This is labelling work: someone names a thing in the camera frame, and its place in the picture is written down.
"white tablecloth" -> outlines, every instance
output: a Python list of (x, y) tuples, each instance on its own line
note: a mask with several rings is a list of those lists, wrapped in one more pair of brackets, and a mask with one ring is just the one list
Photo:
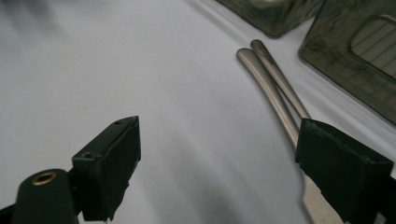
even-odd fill
[(113, 223), (306, 223), (288, 139), (235, 57), (252, 39), (314, 119), (396, 161), (395, 127), (299, 60), (311, 22), (272, 40), (213, 0), (3, 3), (0, 207), (138, 115), (142, 161)]

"white table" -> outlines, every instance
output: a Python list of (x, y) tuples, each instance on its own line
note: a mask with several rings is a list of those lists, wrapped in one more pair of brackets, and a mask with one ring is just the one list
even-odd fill
[(235, 57), (255, 38), (314, 119), (396, 161), (395, 127), (300, 62), (312, 21), (271, 40), (213, 0), (41, 4), (0, 6), (0, 207), (138, 115), (142, 161), (113, 223), (306, 223), (290, 144)]

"white surface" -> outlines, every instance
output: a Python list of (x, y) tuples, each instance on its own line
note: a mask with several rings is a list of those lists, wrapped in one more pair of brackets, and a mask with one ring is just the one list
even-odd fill
[(299, 61), (310, 22), (270, 40), (210, 0), (41, 3), (0, 6), (0, 207), (138, 115), (142, 161), (113, 223), (306, 223), (287, 138), (235, 58), (255, 38), (314, 119), (396, 161), (394, 126)]

